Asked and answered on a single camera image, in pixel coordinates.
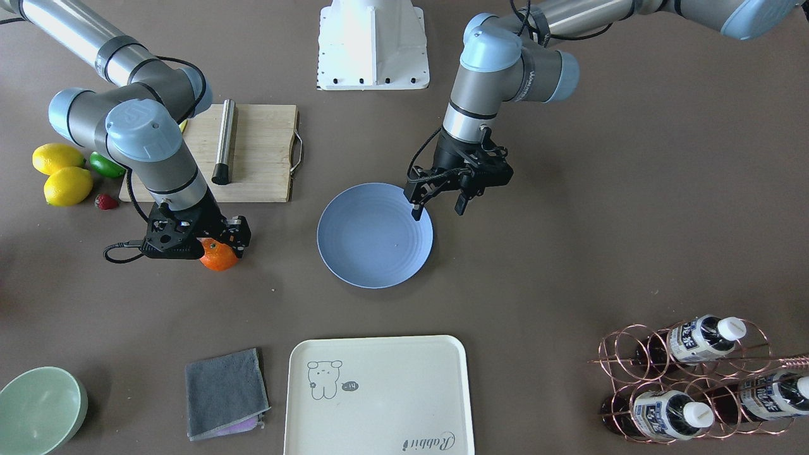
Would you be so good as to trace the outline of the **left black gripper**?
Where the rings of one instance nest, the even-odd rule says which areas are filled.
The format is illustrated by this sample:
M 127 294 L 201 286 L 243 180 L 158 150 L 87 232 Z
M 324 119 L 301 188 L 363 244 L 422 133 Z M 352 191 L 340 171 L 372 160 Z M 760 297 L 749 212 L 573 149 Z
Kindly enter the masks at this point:
M 483 128 L 482 141 L 463 142 L 439 130 L 434 152 L 432 174 L 437 175 L 433 190 L 484 190 L 500 185 L 500 148 L 490 139 L 492 130 Z M 460 192 L 456 200 L 456 213 L 465 213 L 471 196 Z M 422 218 L 423 204 L 413 202 L 412 217 Z

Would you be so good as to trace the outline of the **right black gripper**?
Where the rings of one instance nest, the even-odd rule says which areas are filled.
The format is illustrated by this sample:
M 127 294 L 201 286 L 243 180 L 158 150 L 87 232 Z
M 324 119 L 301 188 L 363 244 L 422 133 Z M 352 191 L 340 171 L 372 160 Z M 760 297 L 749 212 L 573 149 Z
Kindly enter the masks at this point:
M 206 192 L 190 209 L 172 211 L 165 203 L 153 204 L 139 251 L 156 259 L 195 260 L 204 256 L 200 242 L 204 238 L 228 245 L 241 259 L 250 245 L 252 231 L 243 215 L 225 218 L 213 193 Z

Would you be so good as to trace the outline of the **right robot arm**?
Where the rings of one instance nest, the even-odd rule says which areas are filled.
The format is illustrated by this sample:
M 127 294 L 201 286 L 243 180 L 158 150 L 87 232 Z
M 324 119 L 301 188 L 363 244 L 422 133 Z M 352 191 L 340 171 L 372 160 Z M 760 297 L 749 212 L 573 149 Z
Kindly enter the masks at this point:
M 242 257 L 251 231 L 245 217 L 222 215 L 180 122 L 211 105 L 210 86 L 194 64 L 168 66 L 133 37 L 79 1 L 3 1 L 2 9 L 35 24 L 114 84 L 104 93 L 69 88 L 49 104 L 53 129 L 136 174 L 154 199 L 142 256 L 194 260 L 213 239 Z

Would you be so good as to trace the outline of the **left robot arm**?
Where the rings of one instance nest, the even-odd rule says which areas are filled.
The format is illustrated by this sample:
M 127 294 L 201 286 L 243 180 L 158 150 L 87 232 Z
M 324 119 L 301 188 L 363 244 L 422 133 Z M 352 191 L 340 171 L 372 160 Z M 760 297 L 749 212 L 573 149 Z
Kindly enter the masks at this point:
M 528 1 L 507 15 L 480 13 L 463 32 L 463 51 L 432 166 L 408 167 L 405 198 L 419 220 L 439 193 L 459 191 L 454 205 L 463 215 L 471 199 L 489 187 L 508 184 L 508 150 L 497 146 L 493 127 L 502 103 L 558 102 L 576 89 L 576 58 L 555 49 L 558 42 L 598 37 L 613 23 L 636 15 L 667 12 L 718 31 L 725 37 L 760 37 L 796 9 L 797 1 Z

